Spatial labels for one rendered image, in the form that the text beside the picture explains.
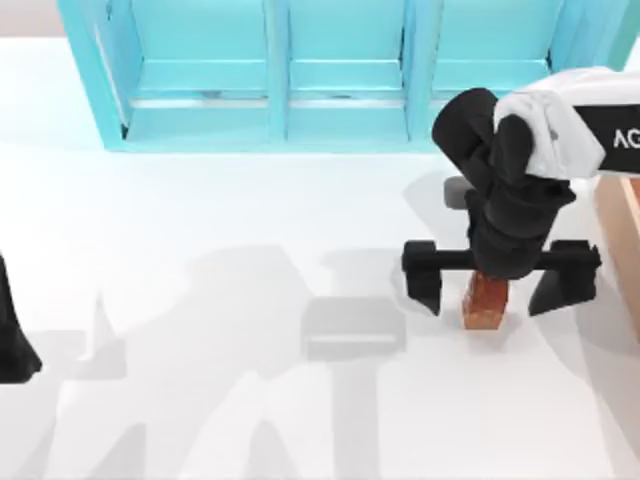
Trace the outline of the brown bread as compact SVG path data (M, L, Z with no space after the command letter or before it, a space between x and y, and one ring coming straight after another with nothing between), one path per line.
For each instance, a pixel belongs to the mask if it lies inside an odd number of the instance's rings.
M498 330L509 300L509 281L480 271L470 277L462 305L467 330Z

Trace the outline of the pale grey rounded box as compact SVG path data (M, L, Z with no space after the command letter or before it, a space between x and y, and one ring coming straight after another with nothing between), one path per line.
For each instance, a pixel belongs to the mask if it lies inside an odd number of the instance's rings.
M443 184L444 204L451 210L466 211L468 209L467 196L474 192L474 186L465 177L449 177Z

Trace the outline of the light blue rack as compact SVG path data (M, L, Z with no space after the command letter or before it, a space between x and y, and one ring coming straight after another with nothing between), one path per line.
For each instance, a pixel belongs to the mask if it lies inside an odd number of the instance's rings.
M622 69L640 0L56 0L107 150L421 152L455 95Z

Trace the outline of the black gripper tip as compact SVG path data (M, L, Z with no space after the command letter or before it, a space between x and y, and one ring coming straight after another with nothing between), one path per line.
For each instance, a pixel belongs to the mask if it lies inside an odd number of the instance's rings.
M0 254L0 385L27 383L42 366L19 323L6 263Z

